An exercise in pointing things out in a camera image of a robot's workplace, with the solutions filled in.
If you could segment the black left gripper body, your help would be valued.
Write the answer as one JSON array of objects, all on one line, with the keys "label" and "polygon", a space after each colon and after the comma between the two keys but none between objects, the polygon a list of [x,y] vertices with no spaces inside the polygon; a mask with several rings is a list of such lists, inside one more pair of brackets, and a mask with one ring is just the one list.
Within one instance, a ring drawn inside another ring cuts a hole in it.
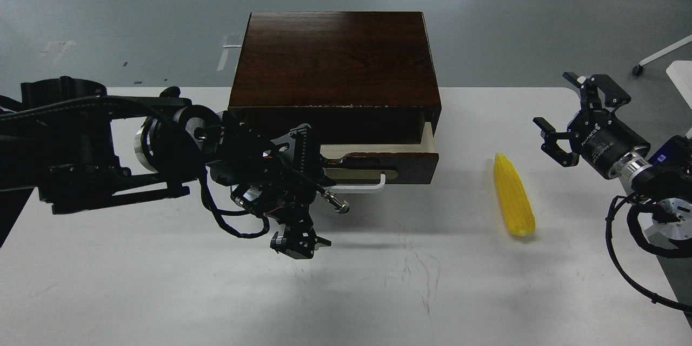
[{"label": "black left gripper body", "polygon": [[325,193],[323,163],[238,163],[230,167],[231,216],[312,225],[310,206]]}]

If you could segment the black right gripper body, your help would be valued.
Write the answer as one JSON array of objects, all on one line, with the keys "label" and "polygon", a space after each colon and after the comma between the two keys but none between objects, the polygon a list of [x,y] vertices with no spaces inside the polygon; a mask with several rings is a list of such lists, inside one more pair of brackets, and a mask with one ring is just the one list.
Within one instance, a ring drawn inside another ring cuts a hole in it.
[{"label": "black right gripper body", "polygon": [[625,154],[637,151],[644,156],[651,144],[609,110],[594,110],[589,117],[580,111],[568,124],[568,131],[578,134],[569,144],[603,178],[615,178],[613,165]]}]

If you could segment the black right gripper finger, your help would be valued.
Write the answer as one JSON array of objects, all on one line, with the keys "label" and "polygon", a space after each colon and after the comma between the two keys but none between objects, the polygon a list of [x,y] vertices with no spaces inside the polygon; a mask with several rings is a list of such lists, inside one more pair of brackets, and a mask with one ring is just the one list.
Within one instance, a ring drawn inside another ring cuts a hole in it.
[{"label": "black right gripper finger", "polygon": [[595,119],[597,114],[613,115],[632,101],[632,97],[606,74],[579,77],[573,72],[564,72],[562,77],[576,88],[580,98],[579,112],[589,119]]},{"label": "black right gripper finger", "polygon": [[541,130],[541,137],[543,139],[541,150],[544,153],[562,167],[574,167],[578,165],[580,155],[575,151],[566,152],[558,145],[558,141],[561,139],[575,141],[578,137],[581,137],[580,132],[557,132],[543,117],[534,117],[533,122]]}]

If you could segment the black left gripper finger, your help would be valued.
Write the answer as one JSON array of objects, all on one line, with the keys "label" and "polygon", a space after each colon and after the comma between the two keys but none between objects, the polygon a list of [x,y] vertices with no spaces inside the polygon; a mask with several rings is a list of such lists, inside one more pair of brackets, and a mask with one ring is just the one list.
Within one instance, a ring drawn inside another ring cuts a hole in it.
[{"label": "black left gripper finger", "polygon": [[304,231],[302,232],[302,247],[304,259],[312,259],[317,250],[323,247],[331,247],[331,240],[323,237],[319,237],[314,230],[313,226],[304,226]]},{"label": "black left gripper finger", "polygon": [[283,230],[274,233],[270,240],[270,248],[279,254],[284,254],[292,259],[304,259],[304,236],[299,230],[284,225]]}]

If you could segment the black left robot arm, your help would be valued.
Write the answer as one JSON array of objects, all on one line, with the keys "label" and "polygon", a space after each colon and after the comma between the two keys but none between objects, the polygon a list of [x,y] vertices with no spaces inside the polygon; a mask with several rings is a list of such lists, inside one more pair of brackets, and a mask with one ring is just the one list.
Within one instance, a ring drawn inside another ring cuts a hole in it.
[{"label": "black left robot arm", "polygon": [[55,215],[180,198],[197,182],[201,205],[227,234],[262,237],[275,221],[272,250],[311,259],[331,245],[315,231],[311,204],[323,198],[349,211],[308,124],[269,139],[177,87],[118,96],[60,77],[20,90],[20,99],[2,96],[2,194],[37,189]]}]

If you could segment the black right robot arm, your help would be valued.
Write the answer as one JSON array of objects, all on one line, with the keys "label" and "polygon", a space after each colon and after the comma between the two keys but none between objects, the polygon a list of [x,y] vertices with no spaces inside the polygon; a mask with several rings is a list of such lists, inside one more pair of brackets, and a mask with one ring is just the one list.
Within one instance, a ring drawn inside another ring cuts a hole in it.
[{"label": "black right robot arm", "polygon": [[619,178],[643,199],[628,217],[630,233],[643,250],[669,259],[690,257],[690,140],[673,136],[652,158],[650,143],[616,117],[631,101],[610,76],[563,77],[578,90],[580,109],[565,132],[543,117],[541,149],[563,167],[583,159],[606,180]]}]

